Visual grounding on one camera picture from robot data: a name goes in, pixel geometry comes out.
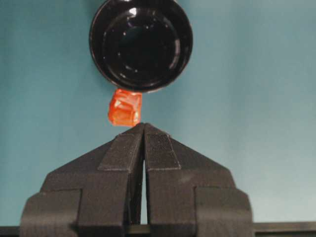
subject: black cup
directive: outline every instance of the black cup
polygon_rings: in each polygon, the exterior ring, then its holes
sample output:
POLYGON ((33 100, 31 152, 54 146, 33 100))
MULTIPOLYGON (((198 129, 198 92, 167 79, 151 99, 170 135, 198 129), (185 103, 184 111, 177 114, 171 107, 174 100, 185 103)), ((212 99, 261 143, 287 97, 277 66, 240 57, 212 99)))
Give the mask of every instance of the black cup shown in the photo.
POLYGON ((189 20, 174 0, 107 0, 90 30, 99 71, 131 91, 169 85, 188 63, 192 46, 189 20))

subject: circular opening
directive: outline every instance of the circular opening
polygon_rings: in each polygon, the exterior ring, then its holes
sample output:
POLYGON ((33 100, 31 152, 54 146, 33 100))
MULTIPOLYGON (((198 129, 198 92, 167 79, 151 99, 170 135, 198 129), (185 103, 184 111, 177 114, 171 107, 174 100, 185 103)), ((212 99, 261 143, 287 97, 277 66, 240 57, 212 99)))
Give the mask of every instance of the circular opening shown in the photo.
POLYGON ((178 63, 180 43, 172 24, 161 15, 133 8, 107 29, 103 41, 105 66, 127 84, 160 83, 178 63))

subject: black cylindrical object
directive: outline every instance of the black cylindrical object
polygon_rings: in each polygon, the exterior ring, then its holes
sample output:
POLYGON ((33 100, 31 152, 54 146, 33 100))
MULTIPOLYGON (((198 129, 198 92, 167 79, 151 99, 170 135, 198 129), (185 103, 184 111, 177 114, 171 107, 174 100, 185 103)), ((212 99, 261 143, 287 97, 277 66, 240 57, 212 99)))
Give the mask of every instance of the black cylindrical object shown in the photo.
POLYGON ((93 19, 89 40, 106 79, 148 92, 180 75, 191 55, 193 33, 174 0, 107 0, 93 19))

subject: black rail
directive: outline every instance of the black rail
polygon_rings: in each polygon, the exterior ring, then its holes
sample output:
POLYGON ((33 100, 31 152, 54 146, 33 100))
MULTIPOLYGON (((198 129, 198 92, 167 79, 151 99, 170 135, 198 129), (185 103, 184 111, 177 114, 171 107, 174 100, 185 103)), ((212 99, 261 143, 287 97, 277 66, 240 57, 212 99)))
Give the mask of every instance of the black rail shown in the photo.
MULTIPOLYGON (((127 227, 127 237, 150 237, 149 225, 127 227)), ((255 223, 256 237, 316 237, 316 222, 255 223)), ((19 237, 19 227, 0 227, 0 237, 19 237)))

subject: orange translucent cube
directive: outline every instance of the orange translucent cube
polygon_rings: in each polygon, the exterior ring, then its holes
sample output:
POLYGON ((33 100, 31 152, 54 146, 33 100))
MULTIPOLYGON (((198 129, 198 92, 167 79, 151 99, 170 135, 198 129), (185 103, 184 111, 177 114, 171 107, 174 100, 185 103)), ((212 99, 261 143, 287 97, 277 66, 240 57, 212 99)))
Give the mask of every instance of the orange translucent cube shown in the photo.
POLYGON ((117 89, 110 102, 109 120, 114 126, 133 127, 141 121, 142 93, 117 89))

